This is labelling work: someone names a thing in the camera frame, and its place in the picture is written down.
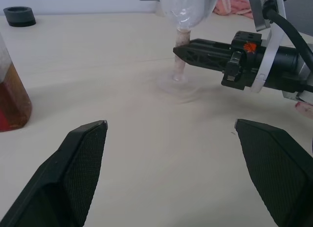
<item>table surface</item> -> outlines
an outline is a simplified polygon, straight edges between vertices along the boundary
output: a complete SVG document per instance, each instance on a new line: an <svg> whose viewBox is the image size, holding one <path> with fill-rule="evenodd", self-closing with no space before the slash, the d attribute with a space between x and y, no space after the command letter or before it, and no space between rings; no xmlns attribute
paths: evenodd
<svg viewBox="0 0 313 227"><path fill-rule="evenodd" d="M163 92L157 79L173 67L176 31L153 14L37 16L37 22L14 28L0 17L33 103L23 129L0 134L0 218L69 131L106 119L86 226L276 226L250 180L234 123L244 118L282 128L311 153L313 124L295 102L279 91L223 87L221 73L191 66L204 82L197 100ZM212 15L191 36L229 43L238 30L254 32L253 21Z"/></svg>

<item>glass base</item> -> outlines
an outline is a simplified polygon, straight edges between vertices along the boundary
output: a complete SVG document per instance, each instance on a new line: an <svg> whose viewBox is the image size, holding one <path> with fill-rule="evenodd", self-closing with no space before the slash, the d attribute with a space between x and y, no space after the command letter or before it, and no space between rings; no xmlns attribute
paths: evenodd
<svg viewBox="0 0 313 227"><path fill-rule="evenodd" d="M163 74L157 80L158 86L179 99L193 101L199 98L201 88L194 77L183 75L182 79L175 80L173 72Z"/></svg>

